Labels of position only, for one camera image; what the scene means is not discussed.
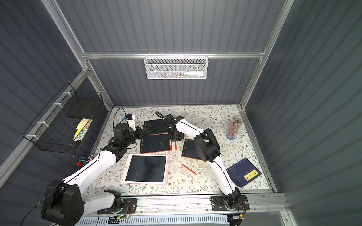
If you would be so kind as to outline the red tablet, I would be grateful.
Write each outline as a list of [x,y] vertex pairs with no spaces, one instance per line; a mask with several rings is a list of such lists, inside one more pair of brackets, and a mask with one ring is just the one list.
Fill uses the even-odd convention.
[[199,157],[199,155],[197,153],[194,140],[185,139],[181,156],[185,157],[185,158],[201,160],[201,158]]
[[145,121],[144,125],[147,127],[150,136],[166,134],[169,132],[168,124],[162,119]]
[[172,144],[168,134],[152,135],[141,139],[140,153],[157,153],[171,151]]

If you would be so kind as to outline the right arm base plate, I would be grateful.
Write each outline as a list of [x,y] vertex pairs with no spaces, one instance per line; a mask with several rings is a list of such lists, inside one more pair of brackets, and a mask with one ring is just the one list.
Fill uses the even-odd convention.
[[242,195],[237,201],[229,201],[222,195],[211,196],[209,200],[213,211],[248,211],[250,210],[248,199]]

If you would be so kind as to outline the pink white writing tablet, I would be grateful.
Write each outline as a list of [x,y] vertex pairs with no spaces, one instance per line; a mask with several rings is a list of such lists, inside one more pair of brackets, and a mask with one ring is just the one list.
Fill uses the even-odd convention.
[[130,154],[120,179],[125,184],[164,185],[168,181],[170,156]]

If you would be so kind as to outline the clear cup of pencils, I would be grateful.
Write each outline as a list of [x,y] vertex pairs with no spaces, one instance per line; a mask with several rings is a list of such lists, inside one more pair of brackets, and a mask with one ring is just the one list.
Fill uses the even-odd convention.
[[228,130],[226,132],[226,137],[229,140],[235,139],[236,134],[238,133],[242,123],[243,119],[240,116],[235,115],[232,117]]

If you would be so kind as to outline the pink stylus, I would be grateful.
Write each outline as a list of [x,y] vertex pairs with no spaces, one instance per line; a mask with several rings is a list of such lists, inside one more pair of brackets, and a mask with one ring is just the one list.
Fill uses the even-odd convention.
[[184,169],[182,169],[181,167],[178,168],[182,173],[184,173],[185,175],[187,175],[188,177],[190,177],[192,180],[195,180],[189,173],[187,173]]

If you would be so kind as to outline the pink cup of markers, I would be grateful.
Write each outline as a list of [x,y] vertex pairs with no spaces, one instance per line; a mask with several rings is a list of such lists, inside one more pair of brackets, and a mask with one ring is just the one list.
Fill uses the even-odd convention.
[[79,156],[73,155],[72,157],[76,158],[78,160],[76,165],[79,168],[81,168],[81,167],[87,165],[89,162],[91,162],[95,158],[95,155],[88,155],[88,156],[85,156],[85,157],[79,157]]

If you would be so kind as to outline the yellow sticky notes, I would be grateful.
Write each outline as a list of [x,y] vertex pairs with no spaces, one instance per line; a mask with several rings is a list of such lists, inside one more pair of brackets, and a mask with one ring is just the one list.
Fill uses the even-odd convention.
[[73,141],[82,141],[91,126],[92,119],[83,118],[77,125]]

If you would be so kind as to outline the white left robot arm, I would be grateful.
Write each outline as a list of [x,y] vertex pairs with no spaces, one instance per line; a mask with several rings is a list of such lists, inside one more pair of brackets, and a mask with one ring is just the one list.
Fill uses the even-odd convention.
[[119,123],[113,133],[108,144],[88,164],[62,181],[49,183],[41,209],[42,219],[61,226],[73,226],[90,213],[109,208],[120,211],[123,208],[122,195],[114,190],[82,197],[85,189],[117,163],[130,145],[149,135],[146,126],[132,128],[125,122]]

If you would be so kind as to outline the white marker in basket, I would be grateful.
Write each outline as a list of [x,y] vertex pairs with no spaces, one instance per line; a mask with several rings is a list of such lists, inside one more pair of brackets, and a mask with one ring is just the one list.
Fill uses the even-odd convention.
[[187,72],[183,72],[183,75],[190,76],[190,77],[203,77],[204,73],[203,73],[203,71],[187,71]]

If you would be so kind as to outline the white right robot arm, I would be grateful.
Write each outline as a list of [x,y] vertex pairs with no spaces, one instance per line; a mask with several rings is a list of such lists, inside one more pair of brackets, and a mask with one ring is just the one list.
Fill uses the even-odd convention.
[[221,147],[211,129],[201,129],[182,116],[173,117],[171,114],[164,116],[156,112],[168,125],[171,134],[184,134],[194,140],[199,158],[205,161],[214,171],[223,196],[223,202],[227,209],[233,210],[238,207],[241,192],[229,176],[222,158]]

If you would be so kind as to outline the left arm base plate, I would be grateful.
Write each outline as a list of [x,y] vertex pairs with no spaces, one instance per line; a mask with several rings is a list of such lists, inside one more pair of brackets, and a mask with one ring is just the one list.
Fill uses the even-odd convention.
[[98,214],[134,214],[136,212],[138,199],[136,198],[123,198],[121,205],[112,206],[108,209],[97,211]]

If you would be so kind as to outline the dark blue notebook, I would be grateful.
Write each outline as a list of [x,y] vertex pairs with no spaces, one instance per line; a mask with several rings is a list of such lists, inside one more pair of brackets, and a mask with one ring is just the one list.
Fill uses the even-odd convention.
[[232,165],[227,169],[227,172],[238,187],[244,187],[262,175],[262,172],[248,158]]

